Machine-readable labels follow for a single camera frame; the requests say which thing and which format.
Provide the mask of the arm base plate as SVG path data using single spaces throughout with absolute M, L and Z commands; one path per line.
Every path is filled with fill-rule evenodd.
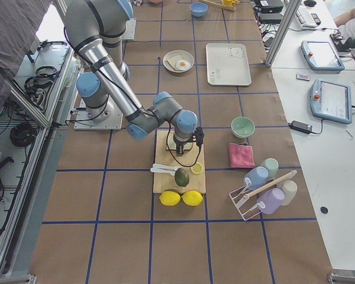
M 135 18 L 132 18 L 126 22 L 126 29 L 123 34 L 123 40 L 126 40 L 126 41 L 133 41 L 134 40 L 136 26 L 137 26 L 137 20 Z
M 86 106 L 84 100 L 80 99 L 80 108 L 76 114 L 76 122 L 73 126 L 75 131 L 106 131 L 120 130 L 123 114 L 110 96 L 103 106 L 93 109 Z

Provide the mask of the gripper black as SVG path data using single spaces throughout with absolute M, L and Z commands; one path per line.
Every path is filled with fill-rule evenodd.
M 190 150 L 193 146 L 193 132 L 184 133 L 181 130 L 174 130 L 173 141 L 176 144 L 176 154 L 184 155 L 184 150 Z

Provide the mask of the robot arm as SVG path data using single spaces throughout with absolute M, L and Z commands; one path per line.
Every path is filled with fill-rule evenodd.
M 201 147 L 204 134 L 197 126 L 194 112 L 183 109 L 168 92 L 158 93 L 152 106 L 145 109 L 130 88 L 129 71 L 122 60 L 122 36 L 132 18 L 130 1 L 73 1 L 67 8 L 64 24 L 70 45 L 87 61 L 125 115 L 127 131 L 133 139 L 140 141 L 169 122 L 175 128 L 177 154 L 183 154 L 186 143 Z

